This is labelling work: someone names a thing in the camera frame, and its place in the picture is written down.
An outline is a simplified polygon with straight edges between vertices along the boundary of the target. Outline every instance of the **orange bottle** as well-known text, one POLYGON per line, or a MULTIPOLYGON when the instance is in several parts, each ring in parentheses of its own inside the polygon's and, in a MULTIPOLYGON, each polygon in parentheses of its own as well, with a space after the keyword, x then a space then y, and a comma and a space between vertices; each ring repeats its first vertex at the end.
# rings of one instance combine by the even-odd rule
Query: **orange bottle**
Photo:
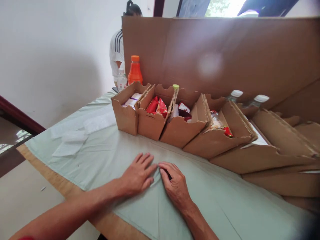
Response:
POLYGON ((133 82, 140 82, 142 84, 142 75, 140 70, 140 57, 139 56, 131 56, 131 68, 128 75, 128 85, 133 82))

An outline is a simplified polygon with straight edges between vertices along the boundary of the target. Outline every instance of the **dark hair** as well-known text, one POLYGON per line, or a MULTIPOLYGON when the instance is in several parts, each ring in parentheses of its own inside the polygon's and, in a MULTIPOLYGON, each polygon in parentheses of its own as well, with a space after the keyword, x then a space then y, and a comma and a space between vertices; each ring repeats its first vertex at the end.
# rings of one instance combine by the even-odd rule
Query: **dark hair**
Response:
POLYGON ((133 4, 131 0, 127 2, 127 12, 123 13, 124 16, 133 16, 134 14, 142 16, 141 9, 137 4, 133 4))

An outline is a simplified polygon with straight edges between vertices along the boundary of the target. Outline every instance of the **green bottle cap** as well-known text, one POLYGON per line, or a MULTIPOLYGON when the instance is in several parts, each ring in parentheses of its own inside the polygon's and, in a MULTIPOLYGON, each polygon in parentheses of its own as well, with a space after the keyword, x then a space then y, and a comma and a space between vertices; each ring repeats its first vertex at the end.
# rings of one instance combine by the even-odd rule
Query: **green bottle cap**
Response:
POLYGON ((178 84, 173 84, 172 86, 173 86, 174 90, 176 90, 180 87, 178 84))

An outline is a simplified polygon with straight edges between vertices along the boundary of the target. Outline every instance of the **person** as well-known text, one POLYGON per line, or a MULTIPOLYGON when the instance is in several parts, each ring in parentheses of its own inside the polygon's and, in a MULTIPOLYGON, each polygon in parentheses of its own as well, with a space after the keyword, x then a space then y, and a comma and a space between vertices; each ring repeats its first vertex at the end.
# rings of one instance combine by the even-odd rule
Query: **person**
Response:
MULTIPOLYGON (((127 2, 127 11, 124 12, 123 15, 142 17, 142 12, 140 7, 137 4, 133 4, 133 2, 129 0, 127 2)), ((118 70, 120 66, 121 68, 124 69, 124 50, 123 50, 122 29, 117 31, 111 38, 109 57, 110 57, 112 76, 113 76, 114 83, 116 85, 117 77, 119 75, 118 70)))
POLYGON ((180 211, 195 240, 218 240, 197 205, 192 201, 185 176, 175 164, 151 164, 154 156, 139 153, 120 178, 68 199, 43 213, 15 233, 9 240, 65 240, 89 217, 115 201, 144 192, 154 181, 157 167, 165 190, 180 211))

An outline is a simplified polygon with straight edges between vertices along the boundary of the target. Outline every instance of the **wooden table edge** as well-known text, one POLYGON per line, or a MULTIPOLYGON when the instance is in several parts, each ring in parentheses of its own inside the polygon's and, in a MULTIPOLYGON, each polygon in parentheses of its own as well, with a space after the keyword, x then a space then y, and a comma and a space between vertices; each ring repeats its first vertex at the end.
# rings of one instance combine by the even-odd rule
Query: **wooden table edge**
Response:
MULTIPOLYGON (((20 154, 66 199, 77 196, 82 189, 51 170, 36 158, 25 144, 17 147, 20 154)), ((148 240, 138 229, 122 220, 109 209, 104 209, 89 219, 90 223, 108 240, 148 240)))

